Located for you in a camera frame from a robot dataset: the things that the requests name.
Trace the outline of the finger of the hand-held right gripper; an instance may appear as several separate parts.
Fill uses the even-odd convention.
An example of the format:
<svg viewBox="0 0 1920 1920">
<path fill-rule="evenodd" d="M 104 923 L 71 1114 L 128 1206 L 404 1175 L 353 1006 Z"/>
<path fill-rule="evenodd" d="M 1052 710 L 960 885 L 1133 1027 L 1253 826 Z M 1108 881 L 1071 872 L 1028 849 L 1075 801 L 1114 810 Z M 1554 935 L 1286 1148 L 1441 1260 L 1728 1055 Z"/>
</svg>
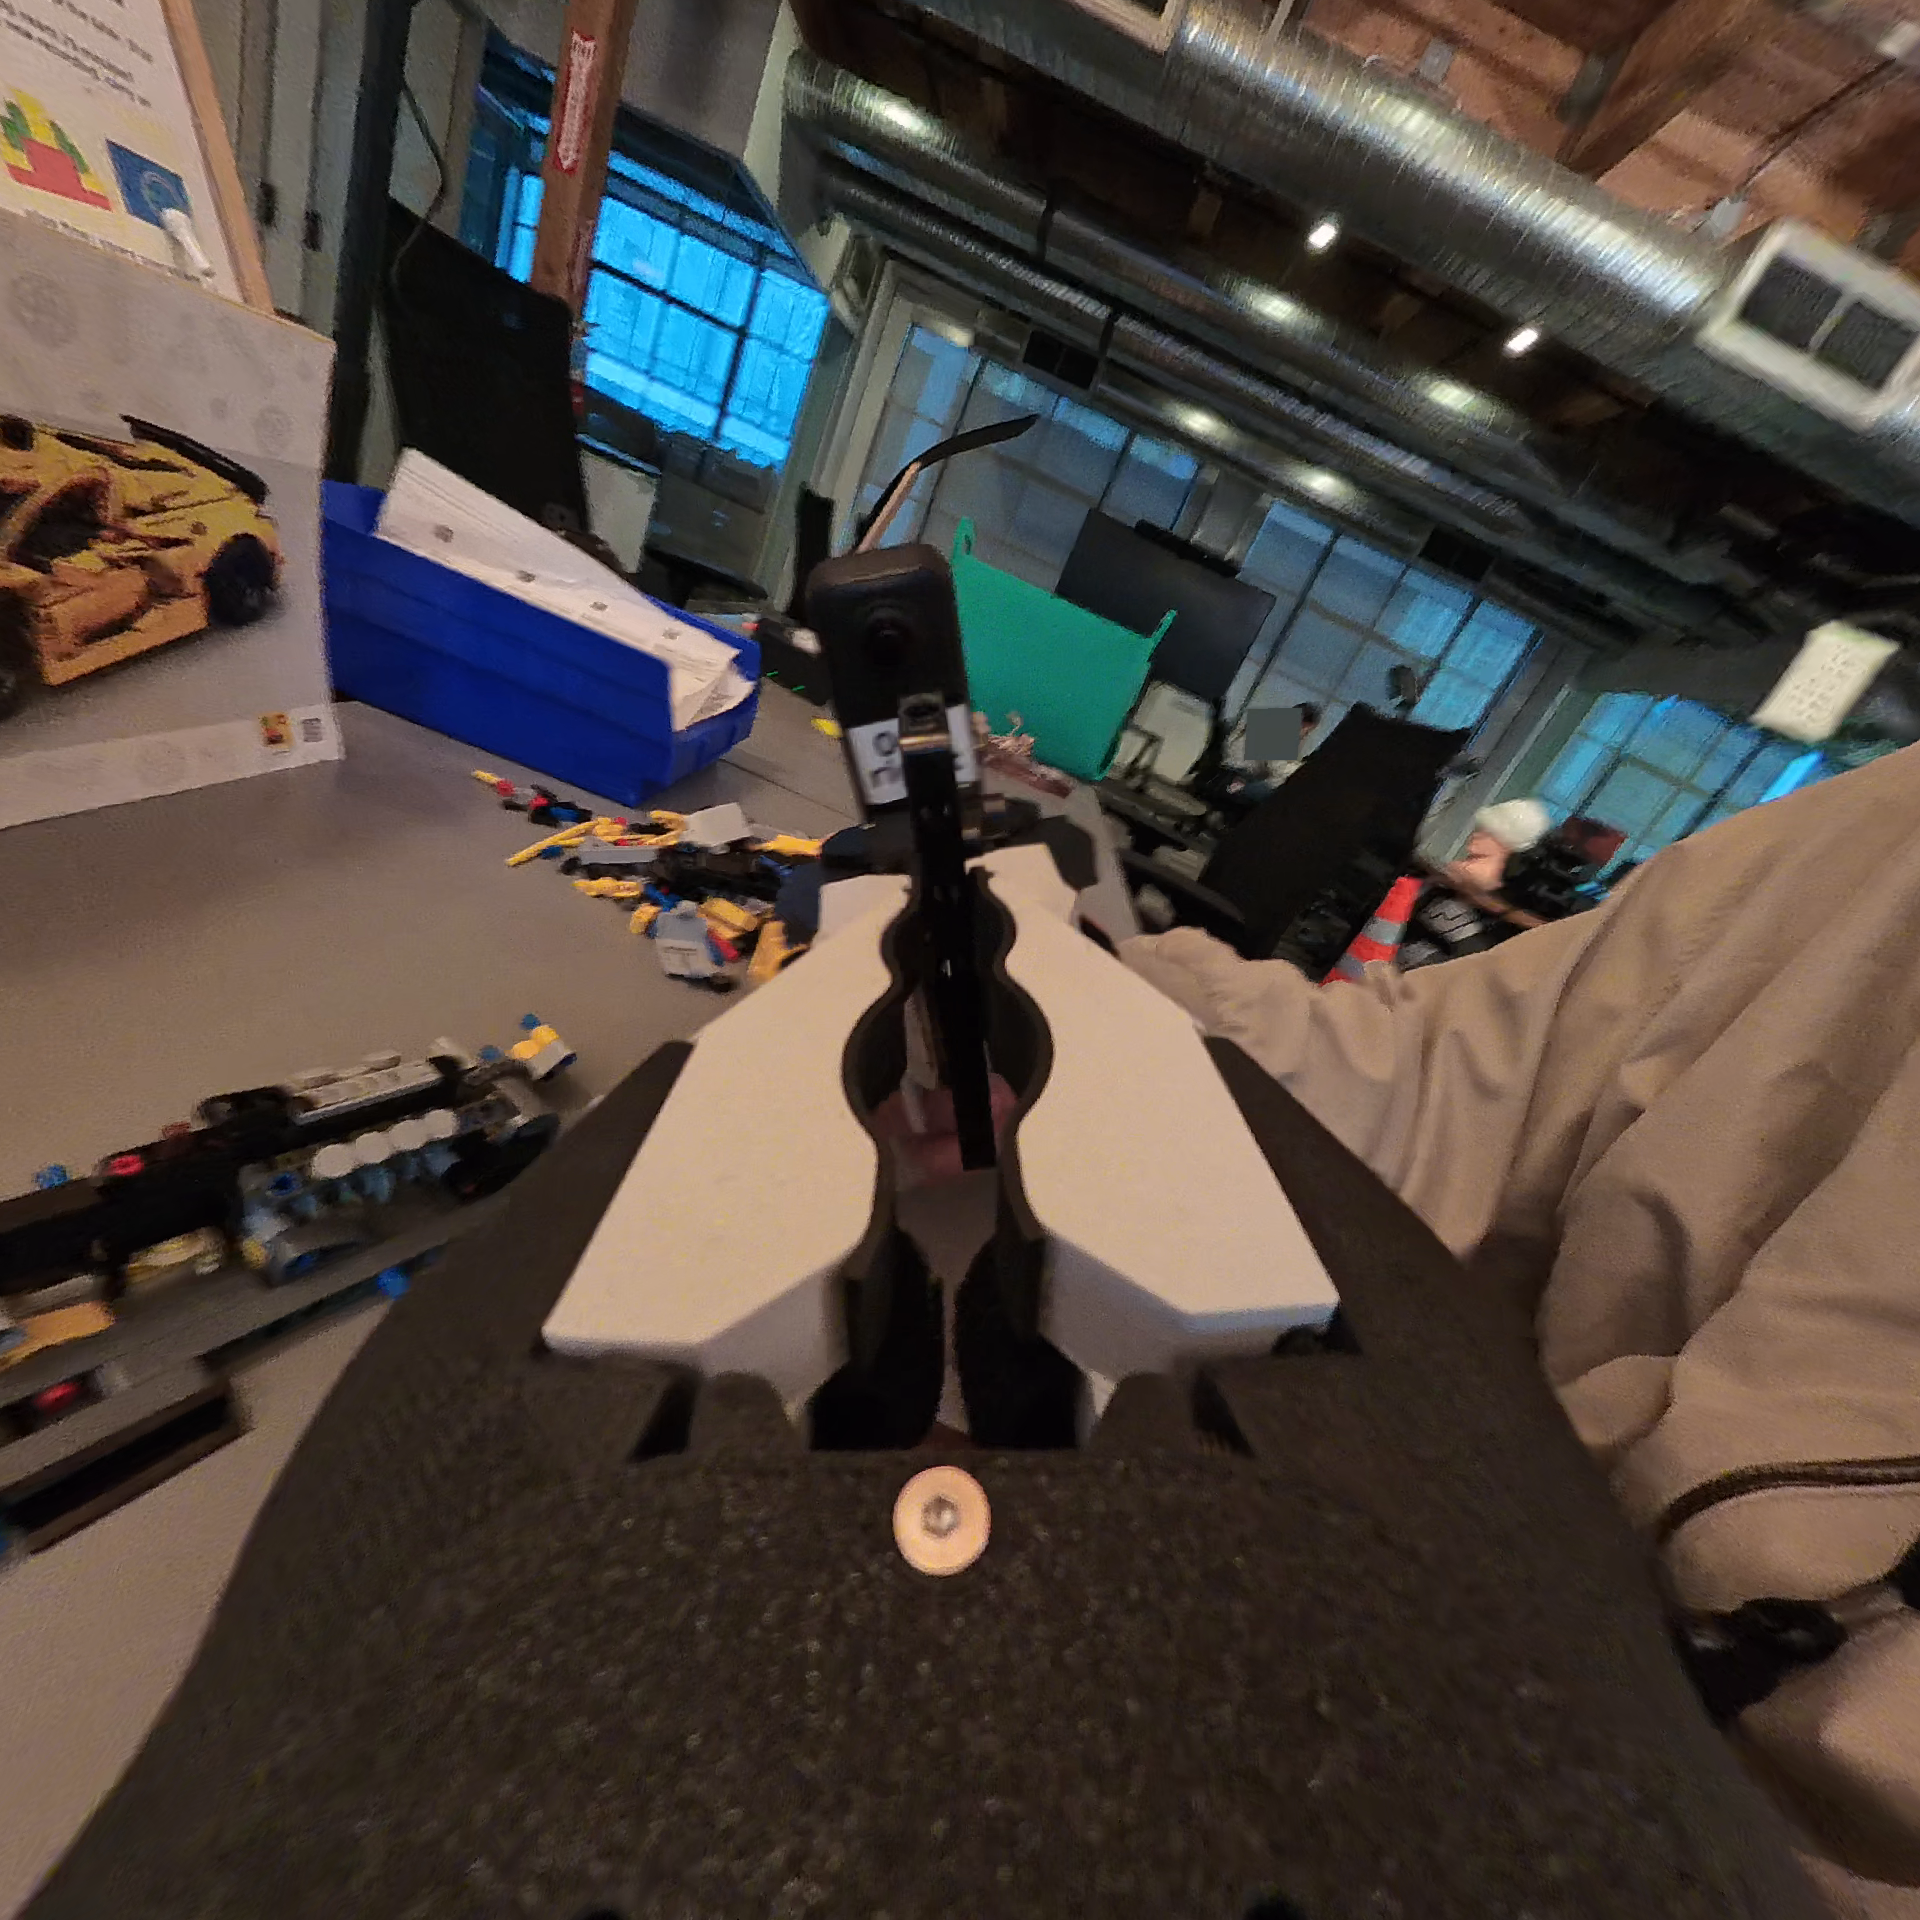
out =
<svg viewBox="0 0 1920 1920">
<path fill-rule="evenodd" d="M 1077 890 L 1077 916 L 1111 948 L 1141 935 L 1135 904 L 1121 864 L 1129 849 L 1124 828 L 1099 810 L 1095 787 L 1071 787 L 1052 795 L 1052 855 Z"/>
</svg>

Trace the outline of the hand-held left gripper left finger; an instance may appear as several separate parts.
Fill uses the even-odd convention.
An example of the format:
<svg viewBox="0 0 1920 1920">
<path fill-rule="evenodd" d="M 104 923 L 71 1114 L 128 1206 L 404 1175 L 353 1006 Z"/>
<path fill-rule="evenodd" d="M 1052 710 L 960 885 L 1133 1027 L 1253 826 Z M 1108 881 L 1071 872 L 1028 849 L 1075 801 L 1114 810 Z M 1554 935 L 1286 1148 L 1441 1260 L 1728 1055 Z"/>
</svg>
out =
<svg viewBox="0 0 1920 1920">
<path fill-rule="evenodd" d="M 788 1410 L 924 1427 L 942 1286 L 901 1229 L 893 1097 L 924 1119 L 909 881 L 824 890 L 818 936 L 707 1021 L 543 1321 L 563 1357 L 748 1375 Z"/>
</svg>

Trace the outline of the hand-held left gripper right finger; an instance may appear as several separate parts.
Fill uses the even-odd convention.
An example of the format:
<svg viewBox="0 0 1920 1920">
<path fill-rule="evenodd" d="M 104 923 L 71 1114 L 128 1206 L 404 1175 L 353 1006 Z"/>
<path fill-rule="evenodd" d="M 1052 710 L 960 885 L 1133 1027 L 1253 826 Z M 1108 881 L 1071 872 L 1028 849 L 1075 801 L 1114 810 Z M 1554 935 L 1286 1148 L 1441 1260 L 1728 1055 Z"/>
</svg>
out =
<svg viewBox="0 0 1920 1920">
<path fill-rule="evenodd" d="M 1089 1425 L 1124 1377 L 1193 1377 L 1340 1328 L 1340 1294 L 1240 1094 L 1173 999 L 1075 920 L 1052 858 L 984 858 L 996 1220 L 955 1286 L 970 1425 Z"/>
</svg>

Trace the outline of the black toy brick frame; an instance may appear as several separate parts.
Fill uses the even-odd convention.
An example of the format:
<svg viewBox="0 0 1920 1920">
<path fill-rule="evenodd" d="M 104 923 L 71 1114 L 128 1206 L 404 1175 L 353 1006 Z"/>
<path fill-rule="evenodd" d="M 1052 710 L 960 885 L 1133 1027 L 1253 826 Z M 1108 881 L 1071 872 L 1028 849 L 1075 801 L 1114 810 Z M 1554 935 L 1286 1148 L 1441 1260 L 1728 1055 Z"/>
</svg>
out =
<svg viewBox="0 0 1920 1920">
<path fill-rule="evenodd" d="M 960 1161 L 965 1173 L 981 1173 L 996 1166 L 996 1109 L 975 970 L 975 890 L 965 872 L 953 730 L 939 693 L 911 693 L 901 700 L 899 749 L 914 853 L 914 904 L 924 948 L 921 990 L 929 1040 L 939 1084 L 951 1097 Z"/>
</svg>

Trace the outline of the grey desk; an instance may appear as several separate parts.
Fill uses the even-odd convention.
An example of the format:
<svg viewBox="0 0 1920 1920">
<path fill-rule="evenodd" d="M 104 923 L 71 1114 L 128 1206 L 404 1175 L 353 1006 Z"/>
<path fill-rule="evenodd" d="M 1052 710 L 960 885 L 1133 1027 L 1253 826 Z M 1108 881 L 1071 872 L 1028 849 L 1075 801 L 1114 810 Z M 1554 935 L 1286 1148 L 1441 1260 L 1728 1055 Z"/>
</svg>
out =
<svg viewBox="0 0 1920 1920">
<path fill-rule="evenodd" d="M 3 836 L 3 1190 L 518 1014 L 585 1109 L 399 1304 L 240 1367 L 247 1434 L 3 1566 L 3 1917 L 1089 1917 L 1096 1726 L 1039 1598 L 1068 1457 L 815 1453 L 753 1385 L 538 1351 L 705 1021 L 471 755 Z"/>
</svg>

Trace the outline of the small brown model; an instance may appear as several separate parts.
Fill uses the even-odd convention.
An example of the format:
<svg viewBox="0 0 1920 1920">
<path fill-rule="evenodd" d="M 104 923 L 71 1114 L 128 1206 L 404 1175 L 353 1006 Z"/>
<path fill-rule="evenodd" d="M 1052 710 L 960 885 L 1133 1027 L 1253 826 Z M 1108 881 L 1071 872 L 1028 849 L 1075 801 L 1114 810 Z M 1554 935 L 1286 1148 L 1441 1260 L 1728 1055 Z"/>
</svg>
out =
<svg viewBox="0 0 1920 1920">
<path fill-rule="evenodd" d="M 1075 793 L 1075 779 L 1039 756 L 1033 733 L 993 730 L 986 713 L 981 710 L 973 710 L 973 742 L 981 775 L 1018 779 L 1021 787 L 1053 801 L 1068 801 Z"/>
</svg>

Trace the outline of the green plastic bin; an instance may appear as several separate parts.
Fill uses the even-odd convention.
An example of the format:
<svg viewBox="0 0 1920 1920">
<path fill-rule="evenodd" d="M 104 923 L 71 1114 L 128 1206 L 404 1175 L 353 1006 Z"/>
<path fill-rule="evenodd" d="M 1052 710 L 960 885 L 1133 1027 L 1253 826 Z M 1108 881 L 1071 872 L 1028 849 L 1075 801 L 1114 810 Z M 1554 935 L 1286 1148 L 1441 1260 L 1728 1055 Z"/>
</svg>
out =
<svg viewBox="0 0 1920 1920">
<path fill-rule="evenodd" d="M 989 566 L 973 519 L 955 523 L 951 573 L 973 710 L 989 730 L 1021 730 L 1044 766 L 1102 779 L 1174 609 L 1133 632 Z"/>
</svg>

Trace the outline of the white paper sheets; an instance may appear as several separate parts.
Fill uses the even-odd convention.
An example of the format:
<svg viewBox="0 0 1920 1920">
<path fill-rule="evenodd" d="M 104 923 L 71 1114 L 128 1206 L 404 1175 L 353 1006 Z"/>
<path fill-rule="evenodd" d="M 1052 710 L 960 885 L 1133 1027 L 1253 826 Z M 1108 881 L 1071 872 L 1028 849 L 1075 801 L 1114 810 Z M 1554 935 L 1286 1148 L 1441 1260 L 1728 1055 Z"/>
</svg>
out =
<svg viewBox="0 0 1920 1920">
<path fill-rule="evenodd" d="M 738 710 L 758 681 L 758 670 L 743 666 L 727 641 L 699 627 L 687 609 L 657 603 L 610 566 L 416 448 L 396 460 L 375 536 L 657 658 L 665 670 L 676 730 Z"/>
</svg>

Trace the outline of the blue plastic bin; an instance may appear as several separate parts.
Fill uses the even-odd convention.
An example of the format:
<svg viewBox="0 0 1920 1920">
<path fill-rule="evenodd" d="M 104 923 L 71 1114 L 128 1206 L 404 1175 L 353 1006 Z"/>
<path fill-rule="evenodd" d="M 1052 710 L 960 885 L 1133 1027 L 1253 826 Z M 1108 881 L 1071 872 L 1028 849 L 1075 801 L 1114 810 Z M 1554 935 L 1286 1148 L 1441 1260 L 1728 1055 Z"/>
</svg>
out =
<svg viewBox="0 0 1920 1920">
<path fill-rule="evenodd" d="M 738 653 L 748 693 L 676 730 L 661 658 L 380 539 L 380 505 L 371 486 L 320 486 L 325 666 L 338 700 L 619 803 L 645 803 L 752 739 L 753 641 L 707 627 Z"/>
</svg>

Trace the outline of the black upright panel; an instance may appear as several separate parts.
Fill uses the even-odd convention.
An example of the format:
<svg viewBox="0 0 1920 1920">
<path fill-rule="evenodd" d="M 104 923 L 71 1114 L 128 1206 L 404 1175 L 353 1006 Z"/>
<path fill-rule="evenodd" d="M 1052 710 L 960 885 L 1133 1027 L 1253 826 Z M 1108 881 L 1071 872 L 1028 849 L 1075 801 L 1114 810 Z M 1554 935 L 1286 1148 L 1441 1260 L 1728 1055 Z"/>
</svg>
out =
<svg viewBox="0 0 1920 1920">
<path fill-rule="evenodd" d="M 404 452 L 538 526 L 589 530 L 563 300 L 393 199 L 380 325 Z"/>
</svg>

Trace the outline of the yellow car instruction booklet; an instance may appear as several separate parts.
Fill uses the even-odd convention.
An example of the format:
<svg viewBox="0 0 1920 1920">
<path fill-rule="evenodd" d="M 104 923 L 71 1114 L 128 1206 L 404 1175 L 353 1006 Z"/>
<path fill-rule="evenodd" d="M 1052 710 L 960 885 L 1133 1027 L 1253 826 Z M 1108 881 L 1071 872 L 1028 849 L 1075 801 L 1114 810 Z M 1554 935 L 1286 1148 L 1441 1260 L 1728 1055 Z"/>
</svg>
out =
<svg viewBox="0 0 1920 1920">
<path fill-rule="evenodd" d="M 3 211 L 3 826 L 336 760 L 332 345 Z"/>
</svg>

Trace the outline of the white hanging tag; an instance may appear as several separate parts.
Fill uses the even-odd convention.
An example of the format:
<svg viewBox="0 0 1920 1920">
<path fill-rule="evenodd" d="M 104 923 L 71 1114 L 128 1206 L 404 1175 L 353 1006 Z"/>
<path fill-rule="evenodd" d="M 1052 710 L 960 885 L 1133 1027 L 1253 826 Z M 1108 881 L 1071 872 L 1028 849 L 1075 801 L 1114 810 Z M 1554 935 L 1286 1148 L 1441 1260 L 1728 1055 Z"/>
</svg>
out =
<svg viewBox="0 0 1920 1920">
<path fill-rule="evenodd" d="M 1818 749 L 1840 730 L 1840 723 L 1896 653 L 1901 642 L 1892 638 L 1869 632 L 1849 619 L 1825 619 L 1802 638 L 1746 725 Z"/>
</svg>

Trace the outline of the white air vent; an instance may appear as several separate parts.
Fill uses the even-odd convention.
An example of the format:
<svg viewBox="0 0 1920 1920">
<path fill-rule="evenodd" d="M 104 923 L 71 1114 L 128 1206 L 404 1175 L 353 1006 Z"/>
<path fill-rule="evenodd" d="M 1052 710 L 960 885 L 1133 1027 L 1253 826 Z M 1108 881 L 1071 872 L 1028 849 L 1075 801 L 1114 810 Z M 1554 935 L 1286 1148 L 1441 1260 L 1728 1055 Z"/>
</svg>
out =
<svg viewBox="0 0 1920 1920">
<path fill-rule="evenodd" d="M 1749 236 L 1696 341 L 1844 423 L 1915 403 L 1915 280 L 1806 221 Z"/>
</svg>

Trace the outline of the white instruction poster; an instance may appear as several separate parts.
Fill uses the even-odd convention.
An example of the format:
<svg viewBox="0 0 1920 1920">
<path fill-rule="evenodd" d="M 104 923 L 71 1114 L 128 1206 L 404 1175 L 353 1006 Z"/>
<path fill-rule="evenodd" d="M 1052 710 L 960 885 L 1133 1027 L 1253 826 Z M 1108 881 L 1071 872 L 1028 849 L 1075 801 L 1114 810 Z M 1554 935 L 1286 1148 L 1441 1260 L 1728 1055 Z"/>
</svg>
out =
<svg viewBox="0 0 1920 1920">
<path fill-rule="evenodd" d="M 3 211 L 232 300 L 160 3 L 3 3 Z"/>
</svg>

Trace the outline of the wooden post with red label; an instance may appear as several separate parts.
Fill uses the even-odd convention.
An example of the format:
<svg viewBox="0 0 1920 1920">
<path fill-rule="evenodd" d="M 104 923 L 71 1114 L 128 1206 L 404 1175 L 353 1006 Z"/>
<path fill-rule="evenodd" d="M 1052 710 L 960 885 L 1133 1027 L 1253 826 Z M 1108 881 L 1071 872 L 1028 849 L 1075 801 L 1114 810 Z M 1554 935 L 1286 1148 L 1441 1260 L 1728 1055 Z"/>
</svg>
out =
<svg viewBox="0 0 1920 1920">
<path fill-rule="evenodd" d="M 637 3 L 564 3 L 530 285 L 585 312 Z"/>
</svg>

